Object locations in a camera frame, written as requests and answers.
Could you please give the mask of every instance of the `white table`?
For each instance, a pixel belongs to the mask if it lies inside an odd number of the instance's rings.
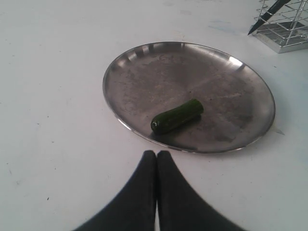
[[[0,230],[72,230],[121,190],[144,150],[162,149],[117,121],[102,78],[122,52],[165,40],[237,57],[264,78],[277,106],[273,128],[241,151],[171,151],[187,181],[247,230],[308,230],[308,50],[276,54],[247,36],[257,7],[257,0],[0,1]]]

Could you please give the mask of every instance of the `stainless steel tray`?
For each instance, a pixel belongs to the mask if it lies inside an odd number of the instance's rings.
[[[221,153],[241,149],[263,136],[275,117],[275,102],[263,79],[238,59],[213,48],[158,42],[118,56],[103,79],[105,99],[119,121],[165,147]],[[156,136],[152,118],[191,98],[201,118]]]

